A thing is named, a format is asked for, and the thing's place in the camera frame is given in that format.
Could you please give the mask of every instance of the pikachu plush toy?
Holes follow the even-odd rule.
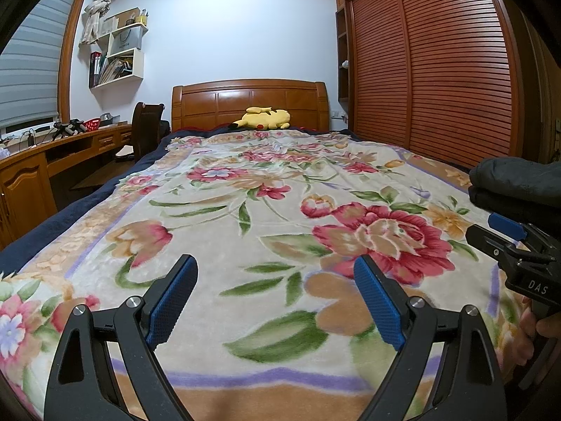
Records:
[[[247,108],[246,112],[241,120],[231,123],[228,128],[285,129],[290,126],[290,114],[282,109],[273,111],[272,108]]]

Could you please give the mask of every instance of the wooden headboard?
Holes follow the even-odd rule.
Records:
[[[212,129],[239,120],[252,106],[285,109],[290,125],[329,130],[329,106],[323,82],[240,79],[173,87],[172,131]]]

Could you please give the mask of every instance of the wooden slats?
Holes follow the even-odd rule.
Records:
[[[407,66],[397,0],[354,0],[359,136],[405,144]]]
[[[468,167],[508,155],[512,87],[493,0],[353,0],[352,9],[358,136]]]

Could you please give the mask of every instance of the red basket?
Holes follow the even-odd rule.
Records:
[[[99,117],[97,117],[85,122],[84,126],[88,129],[88,131],[95,131],[96,129],[99,129],[99,124],[101,122],[102,120]]]

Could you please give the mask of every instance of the window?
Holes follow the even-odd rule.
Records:
[[[0,127],[68,120],[69,72],[83,0],[41,0],[0,54]]]

